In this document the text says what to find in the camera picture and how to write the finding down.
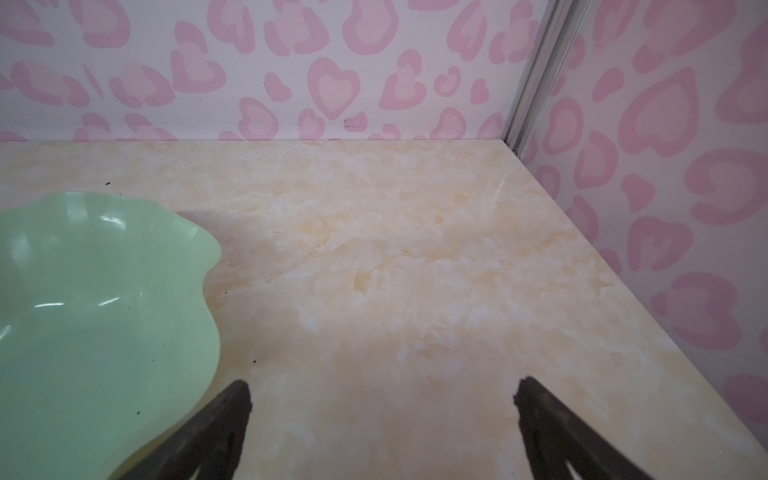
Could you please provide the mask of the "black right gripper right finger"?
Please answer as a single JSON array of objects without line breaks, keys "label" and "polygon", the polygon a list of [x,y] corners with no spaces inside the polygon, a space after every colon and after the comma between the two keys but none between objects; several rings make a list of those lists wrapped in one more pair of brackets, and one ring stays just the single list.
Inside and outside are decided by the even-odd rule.
[{"label": "black right gripper right finger", "polygon": [[535,479],[652,479],[535,378],[520,381],[514,404]]}]

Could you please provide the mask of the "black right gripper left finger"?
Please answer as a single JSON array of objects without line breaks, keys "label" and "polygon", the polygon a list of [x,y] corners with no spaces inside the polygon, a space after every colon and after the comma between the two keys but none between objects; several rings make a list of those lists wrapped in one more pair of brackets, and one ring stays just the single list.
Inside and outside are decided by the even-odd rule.
[{"label": "black right gripper left finger", "polygon": [[248,384],[232,382],[121,478],[231,480],[251,411]]}]

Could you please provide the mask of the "aluminium corner post right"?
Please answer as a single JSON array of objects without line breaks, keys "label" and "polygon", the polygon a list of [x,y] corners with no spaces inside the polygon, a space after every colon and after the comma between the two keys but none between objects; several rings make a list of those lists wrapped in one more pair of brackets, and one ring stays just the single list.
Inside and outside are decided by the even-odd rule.
[{"label": "aluminium corner post right", "polygon": [[590,0],[556,0],[546,4],[502,135],[519,159],[535,133],[590,4]]}]

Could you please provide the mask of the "green wavy fruit bowl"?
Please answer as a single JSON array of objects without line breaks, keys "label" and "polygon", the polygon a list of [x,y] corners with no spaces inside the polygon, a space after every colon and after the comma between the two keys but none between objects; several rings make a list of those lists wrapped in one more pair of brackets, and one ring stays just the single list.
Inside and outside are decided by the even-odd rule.
[{"label": "green wavy fruit bowl", "polygon": [[217,240],[144,199],[66,192],[1,214],[1,475],[106,479],[207,391]]}]

